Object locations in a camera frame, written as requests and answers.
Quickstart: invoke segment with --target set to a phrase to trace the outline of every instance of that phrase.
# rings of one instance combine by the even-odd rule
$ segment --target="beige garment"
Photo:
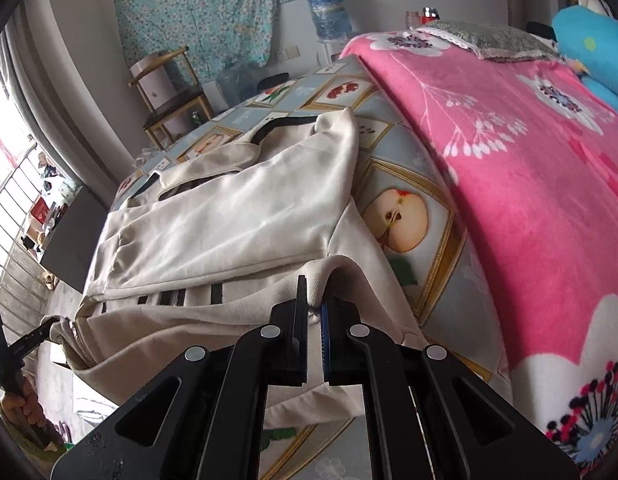
[[[78,376],[113,402],[127,400],[188,346],[222,348],[267,323],[275,304],[295,298],[301,274],[310,306],[320,306],[331,277],[363,322],[398,343],[426,345],[351,198],[353,113],[277,128],[260,146],[248,142],[255,133],[167,170],[156,189],[109,215],[76,319],[56,324],[52,340],[63,344]],[[155,201],[214,175],[221,176]],[[214,283],[224,284],[224,303],[209,304]],[[153,304],[157,293],[179,289],[187,290],[186,306]],[[146,304],[134,301],[149,295]],[[308,383],[269,389],[265,427],[363,413],[359,387],[323,384],[319,332],[311,316]]]

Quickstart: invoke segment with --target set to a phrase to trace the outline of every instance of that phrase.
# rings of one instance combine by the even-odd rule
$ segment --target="silver screw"
[[[260,329],[260,335],[266,339],[273,339],[280,335],[280,329],[276,325],[266,325]]]
[[[354,337],[367,337],[369,335],[369,327],[367,325],[354,325],[349,329],[349,332]]]
[[[191,348],[187,348],[185,359],[194,363],[196,361],[202,361],[202,359],[205,358],[205,354],[207,354],[207,352],[205,352],[205,349],[201,346],[192,346]]]
[[[427,355],[429,359],[433,359],[434,361],[442,361],[445,357],[447,357],[447,351],[442,348],[442,346],[430,346],[427,348]]]

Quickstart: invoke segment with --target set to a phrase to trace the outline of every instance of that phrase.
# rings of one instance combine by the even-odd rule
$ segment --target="blue plush toy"
[[[573,6],[561,10],[553,26],[560,53],[585,65],[583,84],[618,111],[618,21]]]

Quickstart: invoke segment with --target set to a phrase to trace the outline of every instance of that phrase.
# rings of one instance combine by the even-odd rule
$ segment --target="hand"
[[[14,394],[4,394],[0,399],[0,404],[7,420],[18,428],[20,422],[18,421],[15,409],[21,408],[29,424],[44,428],[46,426],[44,410],[38,402],[38,394],[36,394],[36,391],[33,389],[28,379],[25,379],[22,385],[22,391],[25,394],[25,399]]]

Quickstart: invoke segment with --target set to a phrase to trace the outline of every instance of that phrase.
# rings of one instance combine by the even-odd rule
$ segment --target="black chair seat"
[[[165,117],[171,115],[173,112],[182,108],[185,104],[204,94],[202,87],[190,86],[183,90],[175,97],[169,99],[166,103],[160,105],[147,117],[143,130],[153,127],[156,123],[162,121]]]

